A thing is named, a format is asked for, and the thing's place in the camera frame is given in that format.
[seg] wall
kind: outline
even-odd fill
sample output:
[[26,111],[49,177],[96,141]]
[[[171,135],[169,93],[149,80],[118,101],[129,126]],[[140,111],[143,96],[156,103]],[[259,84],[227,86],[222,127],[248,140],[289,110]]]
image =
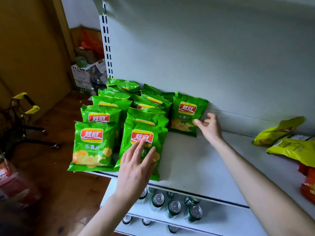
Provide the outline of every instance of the wall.
[[61,0],[69,28],[80,25],[100,29],[100,19],[92,0]]
[[41,107],[34,116],[38,118],[71,91],[69,60],[55,27],[44,0],[1,0],[1,108],[27,92]]
[[301,131],[315,133],[313,25],[208,0],[107,2],[115,78],[202,97],[226,114],[304,115]]

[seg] yellow chip bag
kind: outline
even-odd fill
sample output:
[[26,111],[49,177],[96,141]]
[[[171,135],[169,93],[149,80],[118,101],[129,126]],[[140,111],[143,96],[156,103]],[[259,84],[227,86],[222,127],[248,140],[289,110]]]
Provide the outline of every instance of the yellow chip bag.
[[258,136],[255,137],[255,140],[252,142],[252,144],[257,146],[272,145],[279,138],[289,134],[290,131],[292,131],[304,122],[305,117],[303,116],[281,121],[279,126],[271,127],[259,133]]
[[267,153],[281,154],[298,160],[308,167],[315,167],[315,138],[304,135],[290,135],[281,138]]

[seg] white wall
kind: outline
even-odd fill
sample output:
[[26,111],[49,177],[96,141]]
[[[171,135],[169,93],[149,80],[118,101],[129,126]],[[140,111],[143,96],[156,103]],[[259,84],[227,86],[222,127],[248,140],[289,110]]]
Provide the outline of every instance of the white wall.
[[207,0],[107,0],[115,78],[315,133],[315,28]]
[[100,29],[99,15],[92,0],[61,1],[69,28],[83,25],[89,28]]

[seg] lower shelf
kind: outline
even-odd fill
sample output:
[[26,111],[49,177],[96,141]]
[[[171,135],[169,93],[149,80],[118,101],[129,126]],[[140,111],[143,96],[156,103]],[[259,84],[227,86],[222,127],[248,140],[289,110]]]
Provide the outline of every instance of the lower shelf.
[[142,224],[141,218],[132,217],[130,224],[120,224],[117,226],[115,232],[132,235],[132,236],[163,236],[163,235],[176,235],[176,236],[207,236],[209,234],[204,234],[200,232],[194,232],[186,229],[178,229],[176,234],[171,234],[167,230],[167,224],[152,222],[149,226],[144,226]]
[[[107,199],[114,193],[117,185],[117,180],[112,179],[108,185],[104,198],[101,202],[101,207]],[[175,195],[174,199],[181,202],[181,213],[174,218],[167,218],[164,210],[170,199],[167,197],[166,191],[157,190],[163,193],[165,203],[162,209],[158,212],[153,212],[150,209],[150,201],[152,193],[148,193],[143,204],[135,203],[129,210],[128,214],[139,217],[147,218],[158,223],[169,224],[183,228],[186,230],[197,231],[199,234],[216,234],[223,236],[266,236],[266,233],[254,214],[246,208],[238,208],[234,206],[227,206],[206,200],[199,203],[203,211],[203,216],[200,221],[193,224],[184,220],[184,211],[187,210],[184,205],[184,195]]]

